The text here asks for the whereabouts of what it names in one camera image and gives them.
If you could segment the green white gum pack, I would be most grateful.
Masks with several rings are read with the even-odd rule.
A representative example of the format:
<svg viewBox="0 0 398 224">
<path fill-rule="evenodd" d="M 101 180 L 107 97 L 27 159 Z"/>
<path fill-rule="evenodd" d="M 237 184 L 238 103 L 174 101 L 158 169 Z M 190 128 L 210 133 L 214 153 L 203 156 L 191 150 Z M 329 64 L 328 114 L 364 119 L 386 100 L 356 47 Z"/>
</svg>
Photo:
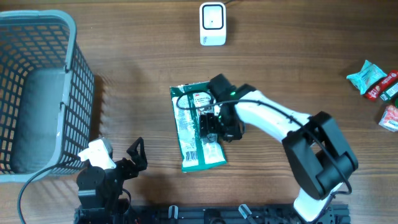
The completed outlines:
<svg viewBox="0 0 398 224">
<path fill-rule="evenodd" d="M 395 84 L 391 85 L 389 88 L 387 88 L 386 90 L 384 90 L 381 95 L 380 98 L 383 101 L 391 101 L 398 92 L 398 83 L 396 82 Z"/>
</svg>

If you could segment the red Nescafe stick sachet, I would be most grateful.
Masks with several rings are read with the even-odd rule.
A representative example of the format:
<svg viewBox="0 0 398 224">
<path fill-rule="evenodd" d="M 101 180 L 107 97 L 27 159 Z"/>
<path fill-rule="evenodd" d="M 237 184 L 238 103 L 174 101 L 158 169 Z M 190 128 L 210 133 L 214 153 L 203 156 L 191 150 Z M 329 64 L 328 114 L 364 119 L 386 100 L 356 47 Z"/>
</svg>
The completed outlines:
<svg viewBox="0 0 398 224">
<path fill-rule="evenodd" d="M 372 89 L 370 89 L 365 97 L 375 101 L 381 93 L 397 81 L 397 70 L 392 70 L 386 77 L 379 81 Z"/>
</svg>

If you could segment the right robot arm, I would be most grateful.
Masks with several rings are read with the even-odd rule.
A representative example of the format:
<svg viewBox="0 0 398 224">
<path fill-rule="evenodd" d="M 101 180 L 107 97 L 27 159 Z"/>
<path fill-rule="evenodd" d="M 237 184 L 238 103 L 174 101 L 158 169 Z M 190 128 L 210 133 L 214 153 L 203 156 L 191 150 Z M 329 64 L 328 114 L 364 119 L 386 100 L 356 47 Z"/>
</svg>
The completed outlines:
<svg viewBox="0 0 398 224">
<path fill-rule="evenodd" d="M 253 125 L 283 145 L 300 186 L 293 208 L 302 220 L 315 222 L 331 200 L 352 193 L 348 179 L 359 162 L 337 122 L 328 113 L 299 113 L 267 98 L 255 87 L 236 87 L 219 74 L 206 85 L 210 106 L 218 114 L 201 115 L 200 136 L 217 134 L 225 141 L 240 140 L 244 124 Z"/>
</svg>

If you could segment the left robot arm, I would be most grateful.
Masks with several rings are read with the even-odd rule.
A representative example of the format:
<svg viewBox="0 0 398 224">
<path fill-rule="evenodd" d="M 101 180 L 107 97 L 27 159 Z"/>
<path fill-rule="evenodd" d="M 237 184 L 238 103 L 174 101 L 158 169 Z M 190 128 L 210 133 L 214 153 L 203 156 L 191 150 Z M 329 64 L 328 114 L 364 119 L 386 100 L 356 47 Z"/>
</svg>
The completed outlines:
<svg viewBox="0 0 398 224">
<path fill-rule="evenodd" d="M 129 159 L 113 161 L 113 147 L 105 138 L 98 138 L 78 153 L 88 161 L 76 178 L 81 205 L 75 210 L 75 223 L 136 223 L 131 207 L 131 194 L 123 188 L 126 180 L 136 178 L 147 169 L 144 140 L 137 138 L 127 149 Z"/>
</svg>

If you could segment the white teal tissue packet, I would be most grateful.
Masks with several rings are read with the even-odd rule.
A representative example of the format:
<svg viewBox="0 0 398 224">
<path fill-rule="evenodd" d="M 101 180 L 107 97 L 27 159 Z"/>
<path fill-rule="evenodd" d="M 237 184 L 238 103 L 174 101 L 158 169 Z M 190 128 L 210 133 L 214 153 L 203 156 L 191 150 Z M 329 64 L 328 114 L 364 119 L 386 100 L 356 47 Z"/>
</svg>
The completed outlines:
<svg viewBox="0 0 398 224">
<path fill-rule="evenodd" d="M 387 77 L 385 72 L 377 65 L 365 60 L 362 69 L 358 73 L 348 75 L 346 79 L 359 90 L 361 95 L 363 95 L 371 86 L 384 77 Z"/>
</svg>

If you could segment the red white small carton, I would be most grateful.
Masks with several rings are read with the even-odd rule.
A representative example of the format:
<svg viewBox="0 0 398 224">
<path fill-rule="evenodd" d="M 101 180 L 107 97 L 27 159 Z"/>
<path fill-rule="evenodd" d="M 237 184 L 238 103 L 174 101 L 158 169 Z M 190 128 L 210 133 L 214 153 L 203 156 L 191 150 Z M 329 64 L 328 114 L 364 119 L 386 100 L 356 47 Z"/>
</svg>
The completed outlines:
<svg viewBox="0 0 398 224">
<path fill-rule="evenodd" d="M 385 108 L 379 125 L 389 131 L 397 132 L 397 108 L 394 105 L 389 105 Z"/>
</svg>

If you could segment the green 3M gloves packet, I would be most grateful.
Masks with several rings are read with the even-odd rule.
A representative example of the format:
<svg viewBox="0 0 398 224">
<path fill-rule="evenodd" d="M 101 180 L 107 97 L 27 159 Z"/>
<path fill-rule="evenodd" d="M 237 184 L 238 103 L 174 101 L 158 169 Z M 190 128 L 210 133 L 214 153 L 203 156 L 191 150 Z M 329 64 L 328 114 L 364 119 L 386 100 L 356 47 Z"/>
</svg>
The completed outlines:
<svg viewBox="0 0 398 224">
<path fill-rule="evenodd" d="M 212 107 L 204 108 L 214 102 L 207 83 L 172 86 L 170 97 L 182 156 L 182 172 L 196 172 L 226 164 L 218 135 L 200 136 L 200 115 L 214 112 Z"/>
</svg>

